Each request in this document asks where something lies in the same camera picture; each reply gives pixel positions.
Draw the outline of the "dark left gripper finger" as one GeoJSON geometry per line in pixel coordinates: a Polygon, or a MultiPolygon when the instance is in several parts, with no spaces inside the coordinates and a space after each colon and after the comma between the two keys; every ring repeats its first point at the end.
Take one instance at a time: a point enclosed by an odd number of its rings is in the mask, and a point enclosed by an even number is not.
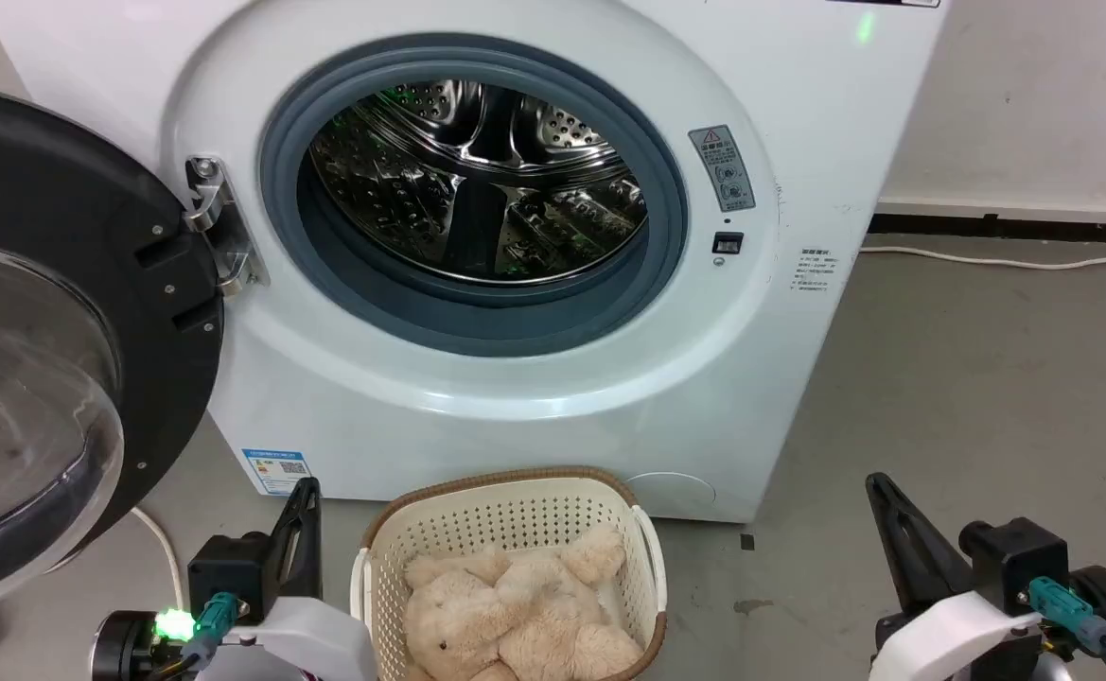
{"type": "Polygon", "coordinates": [[[272,576],[274,596],[283,596],[291,578],[293,562],[305,543],[306,492],[293,492],[272,530],[272,576]]]}
{"type": "Polygon", "coordinates": [[[315,476],[298,481],[294,501],[294,552],[291,560],[291,595],[324,599],[322,560],[322,486],[315,476]]]}

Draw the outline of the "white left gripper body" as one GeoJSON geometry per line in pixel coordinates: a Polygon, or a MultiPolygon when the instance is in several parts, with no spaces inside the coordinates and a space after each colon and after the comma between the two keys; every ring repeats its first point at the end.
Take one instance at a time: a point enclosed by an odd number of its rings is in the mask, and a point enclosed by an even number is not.
{"type": "Polygon", "coordinates": [[[279,598],[262,624],[225,635],[198,680],[376,680],[368,628],[313,598],[279,598]]]}

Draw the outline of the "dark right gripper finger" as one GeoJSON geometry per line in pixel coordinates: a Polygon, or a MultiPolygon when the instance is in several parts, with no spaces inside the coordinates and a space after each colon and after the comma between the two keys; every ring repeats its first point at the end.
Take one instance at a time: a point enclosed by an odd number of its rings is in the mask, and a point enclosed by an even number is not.
{"type": "Polygon", "coordinates": [[[872,473],[865,488],[902,615],[918,616],[935,603],[973,589],[966,557],[890,475],[872,473]]]}

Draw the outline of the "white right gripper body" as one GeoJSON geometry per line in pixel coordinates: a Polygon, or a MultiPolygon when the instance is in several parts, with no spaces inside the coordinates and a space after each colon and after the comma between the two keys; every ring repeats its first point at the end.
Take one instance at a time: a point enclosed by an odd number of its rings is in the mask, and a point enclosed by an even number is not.
{"type": "Polygon", "coordinates": [[[916,612],[880,624],[880,648],[872,662],[873,680],[1048,680],[1050,654],[1040,638],[1041,612],[1031,591],[1010,601],[1020,615],[1006,615],[977,591],[945,598],[916,612]]]}

